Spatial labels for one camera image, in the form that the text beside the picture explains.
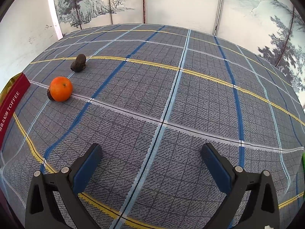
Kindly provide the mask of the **dark brown passion fruit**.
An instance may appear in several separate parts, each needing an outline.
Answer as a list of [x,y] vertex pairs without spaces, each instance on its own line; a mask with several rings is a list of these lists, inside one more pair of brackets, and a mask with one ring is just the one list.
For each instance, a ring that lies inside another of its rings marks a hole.
[[52,95],[51,95],[51,90],[50,90],[50,88],[47,89],[47,97],[48,97],[49,100],[54,101],[54,98],[53,98]]
[[86,68],[86,56],[84,54],[79,54],[75,61],[72,62],[70,66],[73,72],[81,72]]

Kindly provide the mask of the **orange mandarin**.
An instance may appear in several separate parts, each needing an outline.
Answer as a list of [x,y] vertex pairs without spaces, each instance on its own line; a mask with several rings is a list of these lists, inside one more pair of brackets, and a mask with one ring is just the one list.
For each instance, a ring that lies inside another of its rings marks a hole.
[[55,101],[64,102],[70,98],[73,85],[67,77],[56,77],[51,81],[49,89]]

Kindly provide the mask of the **gold toffee tin tray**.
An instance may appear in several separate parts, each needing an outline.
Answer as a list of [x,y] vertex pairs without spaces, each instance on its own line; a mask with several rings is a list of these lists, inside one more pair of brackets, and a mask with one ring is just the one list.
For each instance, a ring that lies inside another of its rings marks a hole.
[[0,108],[0,145],[3,146],[9,122],[24,94],[30,87],[30,82],[24,73],[13,76],[1,92]]

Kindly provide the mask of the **blue plaid tablecloth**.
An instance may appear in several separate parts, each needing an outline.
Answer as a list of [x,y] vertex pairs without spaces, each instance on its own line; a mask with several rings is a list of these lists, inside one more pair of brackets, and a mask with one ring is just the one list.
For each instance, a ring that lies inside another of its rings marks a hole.
[[[70,68],[79,54],[86,68]],[[102,228],[202,228],[225,195],[205,163],[211,142],[232,165],[268,170],[280,226],[304,204],[304,112],[262,57],[185,28],[118,24],[75,31],[31,53],[1,52],[30,87],[1,149],[1,191],[17,217],[35,171],[57,173],[92,143],[103,158],[79,197]],[[73,92],[51,101],[67,77]]]

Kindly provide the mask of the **painted folding screen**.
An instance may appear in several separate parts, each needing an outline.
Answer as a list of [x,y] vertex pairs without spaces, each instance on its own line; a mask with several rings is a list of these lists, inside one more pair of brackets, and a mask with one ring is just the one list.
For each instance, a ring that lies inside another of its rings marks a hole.
[[62,33],[119,23],[186,27],[269,61],[304,98],[304,21],[291,0],[50,0]]

